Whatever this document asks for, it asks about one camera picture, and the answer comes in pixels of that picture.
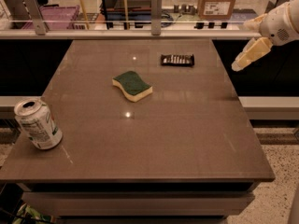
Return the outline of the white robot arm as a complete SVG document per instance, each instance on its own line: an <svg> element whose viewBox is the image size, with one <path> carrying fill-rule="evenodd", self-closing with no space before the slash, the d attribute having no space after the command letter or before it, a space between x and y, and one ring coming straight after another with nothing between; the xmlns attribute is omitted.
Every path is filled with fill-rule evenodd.
<svg viewBox="0 0 299 224"><path fill-rule="evenodd" d="M243 25L261 36L252 38L236 56L232 63L236 72L268 54L273 46L283 46L299 39L299 0L285 2Z"/></svg>

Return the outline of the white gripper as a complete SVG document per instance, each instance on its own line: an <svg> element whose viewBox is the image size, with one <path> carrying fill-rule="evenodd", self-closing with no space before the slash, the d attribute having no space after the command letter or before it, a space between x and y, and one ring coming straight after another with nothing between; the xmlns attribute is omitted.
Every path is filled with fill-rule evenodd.
<svg viewBox="0 0 299 224"><path fill-rule="evenodd" d="M245 21L243 26L260 32L264 37L252 38L236 56L232 63L232 69L236 72L268 54L273 44L283 46L296 39L296 2L285 2L267 14Z"/></svg>

